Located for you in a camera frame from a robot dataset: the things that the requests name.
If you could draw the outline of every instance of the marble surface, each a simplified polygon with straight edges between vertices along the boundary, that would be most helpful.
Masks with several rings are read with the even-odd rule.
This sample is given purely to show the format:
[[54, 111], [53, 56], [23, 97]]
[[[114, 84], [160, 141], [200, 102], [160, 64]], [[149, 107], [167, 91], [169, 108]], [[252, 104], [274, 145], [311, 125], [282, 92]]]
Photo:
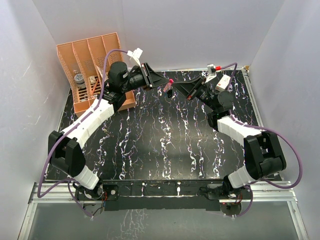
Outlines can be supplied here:
[[[193, 79], [205, 71], [166, 71], [174, 81]], [[231, 70], [220, 72], [215, 84]], [[236, 72], [231, 85], [233, 113], [257, 125], [243, 74]], [[211, 110], [198, 99], [186, 100], [177, 91], [167, 98], [162, 88], [134, 92], [137, 106], [117, 112], [89, 138], [83, 149], [86, 164], [103, 180], [222, 179], [242, 167], [243, 148], [208, 125]], [[70, 93], [60, 129], [77, 119]], [[47, 180], [66, 174], [49, 166]]]

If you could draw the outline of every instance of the wall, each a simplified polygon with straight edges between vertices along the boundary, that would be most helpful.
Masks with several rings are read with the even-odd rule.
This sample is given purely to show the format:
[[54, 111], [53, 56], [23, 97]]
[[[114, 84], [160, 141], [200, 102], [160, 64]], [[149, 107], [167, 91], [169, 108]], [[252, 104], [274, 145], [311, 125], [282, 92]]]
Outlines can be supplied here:
[[0, 239], [17, 239], [69, 84], [31, 0], [0, 0]]
[[[294, 190], [310, 239], [319, 239], [319, 39], [320, 2], [287, 0], [250, 67], [250, 79], [267, 127], [283, 133], [303, 161], [302, 182]], [[285, 147], [286, 179], [298, 164]]]
[[118, 32], [154, 69], [252, 63], [283, 0], [33, 0], [57, 44]]

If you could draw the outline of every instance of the gray floor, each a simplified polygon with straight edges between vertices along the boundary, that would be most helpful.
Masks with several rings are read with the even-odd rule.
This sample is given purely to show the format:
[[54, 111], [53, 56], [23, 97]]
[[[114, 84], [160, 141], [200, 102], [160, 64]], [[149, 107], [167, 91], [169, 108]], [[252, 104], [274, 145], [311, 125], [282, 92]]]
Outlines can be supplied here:
[[29, 240], [296, 240], [286, 202], [254, 202], [232, 220], [204, 210], [121, 210], [94, 220], [75, 204], [39, 204]]

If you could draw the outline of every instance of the gray wall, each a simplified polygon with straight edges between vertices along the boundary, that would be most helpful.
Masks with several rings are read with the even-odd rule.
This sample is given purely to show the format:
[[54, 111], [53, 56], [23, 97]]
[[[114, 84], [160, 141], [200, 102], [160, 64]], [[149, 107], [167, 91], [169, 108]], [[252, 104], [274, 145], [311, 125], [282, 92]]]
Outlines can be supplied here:
[[252, 63], [283, 0], [33, 0], [57, 44], [118, 32], [154, 69]]
[[17, 239], [69, 89], [32, 0], [0, 0], [0, 239]]
[[[320, 2], [287, 0], [250, 67], [253, 91], [266, 126], [283, 133], [303, 161], [294, 190], [310, 239], [319, 239], [320, 194]], [[287, 170], [295, 181], [298, 164], [285, 147]]]

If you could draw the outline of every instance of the pink object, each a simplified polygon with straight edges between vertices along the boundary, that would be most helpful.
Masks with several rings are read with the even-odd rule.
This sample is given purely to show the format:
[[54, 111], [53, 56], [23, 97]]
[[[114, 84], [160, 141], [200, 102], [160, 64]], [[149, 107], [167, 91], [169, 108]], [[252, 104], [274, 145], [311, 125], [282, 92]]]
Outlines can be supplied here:
[[167, 92], [168, 90], [171, 89], [171, 85], [174, 83], [174, 81], [172, 79], [169, 80], [169, 82], [165, 85], [163, 92]]

